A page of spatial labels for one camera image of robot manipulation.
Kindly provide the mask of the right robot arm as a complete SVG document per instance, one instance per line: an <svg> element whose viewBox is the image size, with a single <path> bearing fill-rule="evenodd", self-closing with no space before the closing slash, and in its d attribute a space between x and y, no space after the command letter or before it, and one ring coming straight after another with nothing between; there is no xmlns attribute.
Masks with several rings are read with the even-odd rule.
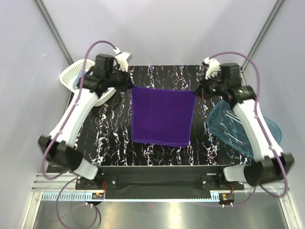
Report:
<svg viewBox="0 0 305 229"><path fill-rule="evenodd" d="M233 182L253 187L280 180L288 183L287 173L295 162L294 157L285 154L273 138L251 86L229 87L220 80L202 79L194 94L203 99L221 96L239 118L252 147L254 163L225 167L216 177L218 187L227 189Z"/></svg>

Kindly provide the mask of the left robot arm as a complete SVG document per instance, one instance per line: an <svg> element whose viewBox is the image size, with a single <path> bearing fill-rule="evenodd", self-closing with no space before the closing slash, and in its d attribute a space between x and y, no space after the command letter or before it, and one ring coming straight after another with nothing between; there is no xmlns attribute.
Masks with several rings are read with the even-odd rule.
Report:
<svg viewBox="0 0 305 229"><path fill-rule="evenodd" d="M81 70L77 89L63 117L48 136L41 135L38 139L43 152L42 172L45 171L45 162L49 161L86 178L86 183L93 189L102 185L103 177L98 167L75 149L75 143L87 115L109 88L122 91L133 88L128 68L101 70L92 67L87 72Z"/></svg>

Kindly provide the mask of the purple microfiber towel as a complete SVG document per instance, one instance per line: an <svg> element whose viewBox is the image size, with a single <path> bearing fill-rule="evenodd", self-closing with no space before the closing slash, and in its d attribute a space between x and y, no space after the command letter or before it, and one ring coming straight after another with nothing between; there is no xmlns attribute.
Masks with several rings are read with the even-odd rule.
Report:
<svg viewBox="0 0 305 229"><path fill-rule="evenodd" d="M196 102L192 91L134 87L131 93L133 142L189 144Z"/></svg>

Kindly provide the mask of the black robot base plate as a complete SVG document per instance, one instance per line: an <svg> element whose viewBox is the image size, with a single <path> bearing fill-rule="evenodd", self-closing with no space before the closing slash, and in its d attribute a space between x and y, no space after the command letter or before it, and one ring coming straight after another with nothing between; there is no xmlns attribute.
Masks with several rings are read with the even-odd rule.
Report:
<svg viewBox="0 0 305 229"><path fill-rule="evenodd" d="M221 180L225 166L101 166L99 182L80 178L75 188L78 190L98 190L106 185L108 190L130 186L198 187L204 190L244 190L243 182Z"/></svg>

